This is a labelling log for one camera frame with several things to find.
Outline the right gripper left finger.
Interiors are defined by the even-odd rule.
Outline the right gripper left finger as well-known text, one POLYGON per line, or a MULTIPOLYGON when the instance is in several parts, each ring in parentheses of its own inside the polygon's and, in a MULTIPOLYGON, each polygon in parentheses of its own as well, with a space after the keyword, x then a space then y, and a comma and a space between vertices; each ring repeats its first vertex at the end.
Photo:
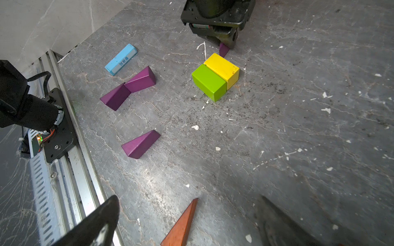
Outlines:
POLYGON ((119 198, 113 195, 54 245, 110 246, 118 225, 119 213, 119 198))

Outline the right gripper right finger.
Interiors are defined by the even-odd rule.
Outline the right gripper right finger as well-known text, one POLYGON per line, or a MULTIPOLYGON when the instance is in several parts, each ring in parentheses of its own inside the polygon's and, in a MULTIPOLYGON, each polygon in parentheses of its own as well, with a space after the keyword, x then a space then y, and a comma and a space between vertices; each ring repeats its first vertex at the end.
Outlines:
POLYGON ((265 246, 319 246, 320 242, 280 210, 268 198, 256 200, 255 218, 265 246))

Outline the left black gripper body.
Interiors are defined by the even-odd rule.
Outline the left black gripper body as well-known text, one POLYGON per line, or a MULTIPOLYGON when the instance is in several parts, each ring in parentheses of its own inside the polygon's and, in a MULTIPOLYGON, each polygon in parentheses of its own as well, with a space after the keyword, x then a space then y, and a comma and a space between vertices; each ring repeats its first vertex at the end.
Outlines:
POLYGON ((255 3, 255 0, 187 1, 181 21, 197 36, 232 49, 239 32, 249 21, 255 3))

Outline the yellow rectangular block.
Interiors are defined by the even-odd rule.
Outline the yellow rectangular block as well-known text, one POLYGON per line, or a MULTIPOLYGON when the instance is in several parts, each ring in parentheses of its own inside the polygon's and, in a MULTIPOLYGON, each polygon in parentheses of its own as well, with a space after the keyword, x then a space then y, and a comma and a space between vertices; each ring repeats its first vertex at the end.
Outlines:
POLYGON ((239 80, 240 68, 216 53, 211 55, 204 65, 227 82, 227 90, 239 80))

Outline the green rectangular block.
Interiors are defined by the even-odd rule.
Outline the green rectangular block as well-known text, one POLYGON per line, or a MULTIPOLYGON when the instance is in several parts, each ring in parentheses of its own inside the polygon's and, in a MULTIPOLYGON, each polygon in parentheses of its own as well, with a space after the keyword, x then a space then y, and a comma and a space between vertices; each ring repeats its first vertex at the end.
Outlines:
POLYGON ((227 91, 227 82, 205 64, 192 73, 192 79, 196 86, 214 102, 217 102, 227 91))

